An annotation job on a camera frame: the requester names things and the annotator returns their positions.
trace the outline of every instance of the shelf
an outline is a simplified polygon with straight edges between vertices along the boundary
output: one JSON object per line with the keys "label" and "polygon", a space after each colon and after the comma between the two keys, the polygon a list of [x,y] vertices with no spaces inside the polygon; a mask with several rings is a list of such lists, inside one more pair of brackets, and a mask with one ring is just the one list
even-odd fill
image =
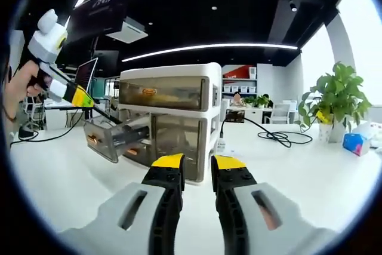
{"label": "shelf", "polygon": [[255,81],[257,81],[257,79],[223,78],[223,81],[251,81],[251,82],[255,82]]}
{"label": "shelf", "polygon": [[[222,92],[223,94],[231,94],[233,95],[234,93],[233,92]],[[242,92],[239,92],[240,95],[257,95],[257,93],[242,93]]]}

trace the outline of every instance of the ceiling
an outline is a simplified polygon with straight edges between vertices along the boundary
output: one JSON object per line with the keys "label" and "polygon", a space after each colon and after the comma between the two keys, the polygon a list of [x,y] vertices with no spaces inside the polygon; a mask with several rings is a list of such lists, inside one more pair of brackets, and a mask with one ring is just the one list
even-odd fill
{"label": "ceiling", "polygon": [[[19,29],[26,38],[39,17],[54,8],[64,24],[77,0],[28,0]],[[301,47],[331,15],[338,0],[126,0],[127,15],[145,26],[148,37],[132,44],[100,37],[98,50],[119,50],[122,59],[160,50],[218,43],[273,43]],[[91,40],[63,49],[59,61],[81,64]],[[300,53],[264,48],[209,48],[146,57],[119,63],[119,70],[172,64],[218,62],[224,64],[272,63],[286,66]]]}

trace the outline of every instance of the human hand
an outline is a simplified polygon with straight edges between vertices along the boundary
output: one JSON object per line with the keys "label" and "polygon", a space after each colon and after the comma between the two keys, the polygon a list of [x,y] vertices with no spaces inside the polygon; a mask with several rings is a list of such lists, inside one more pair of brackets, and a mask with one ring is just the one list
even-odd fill
{"label": "human hand", "polygon": [[30,79],[37,76],[39,66],[33,62],[28,61],[11,79],[9,83],[5,84],[4,91],[4,108],[10,117],[16,116],[19,102],[25,97],[36,97],[42,92],[42,88],[35,84],[28,87]]}

